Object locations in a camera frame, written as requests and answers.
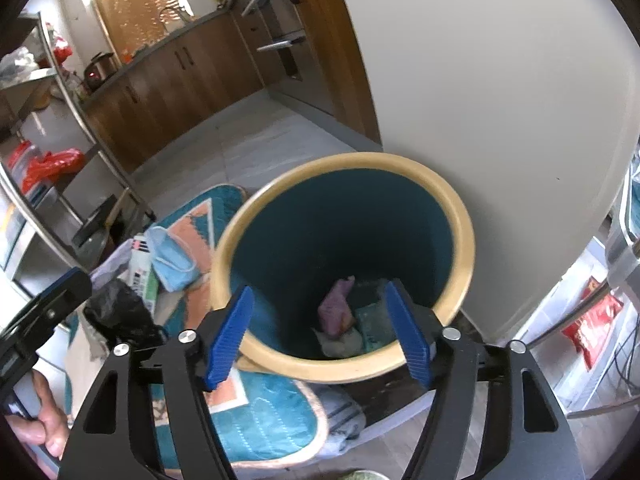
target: window curtain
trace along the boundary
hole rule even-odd
[[[178,0],[94,0],[109,33],[116,54],[127,62],[130,56],[146,44],[153,44],[166,35],[162,21],[175,19],[174,13],[159,12],[163,7],[178,7]]]

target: yellow trash can rim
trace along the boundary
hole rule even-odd
[[[471,218],[458,194],[441,176],[414,160],[389,153],[342,153],[313,160],[287,171],[254,194],[231,219],[214,251],[210,280],[212,308],[224,308],[231,298],[231,264],[236,247],[249,224],[267,204],[311,177],[356,168],[404,176],[427,190],[444,211],[453,240],[452,264],[447,284],[433,310],[443,325],[449,324],[460,309],[474,270],[476,242]],[[240,352],[265,370],[316,383],[361,381],[394,370],[405,362],[398,341],[357,357],[315,361],[278,352],[249,331],[244,334]]]

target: countertop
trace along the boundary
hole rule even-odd
[[[185,24],[183,27],[179,28],[178,30],[174,30],[171,34],[162,38],[162,40],[157,41],[153,45],[148,46],[145,50],[143,50],[136,57],[134,57],[130,63],[127,63],[123,65],[120,69],[118,69],[118,71],[115,74],[113,74],[110,78],[108,78],[107,81],[105,81],[103,85],[100,86],[100,88],[98,88],[95,92],[93,92],[86,101],[82,102],[82,108],[89,107],[92,102],[100,98],[100,96],[105,92],[107,88],[113,85],[121,76],[129,72],[129,70],[135,67],[138,63],[142,62],[142,60],[146,59],[150,54],[154,53],[159,48],[165,46],[167,43],[170,43],[171,41],[176,40],[177,38],[180,38],[183,34],[186,34],[191,29],[199,25],[202,25],[203,23],[206,23],[209,20],[213,20],[218,16],[222,16],[223,14],[226,14],[227,12],[229,12],[230,9],[233,8],[235,2],[236,0],[228,0],[226,3],[226,6],[223,7],[222,9],[215,10],[214,12],[211,12],[209,14],[205,14],[204,16],[201,16],[196,20],[193,20],[192,22]]]

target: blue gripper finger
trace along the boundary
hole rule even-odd
[[[415,322],[411,307],[393,282],[385,285],[385,302],[409,373],[422,386],[428,388],[431,382],[431,348]]]
[[[209,362],[205,383],[211,390],[224,381],[236,360],[242,336],[249,326],[254,310],[255,297],[250,287],[245,286],[229,300],[225,320],[216,338],[209,347]]]

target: blue face mask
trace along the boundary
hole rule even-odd
[[[165,290],[183,290],[200,277],[200,269],[188,254],[188,246],[180,238],[158,225],[147,229],[145,238],[151,253],[151,264]]]

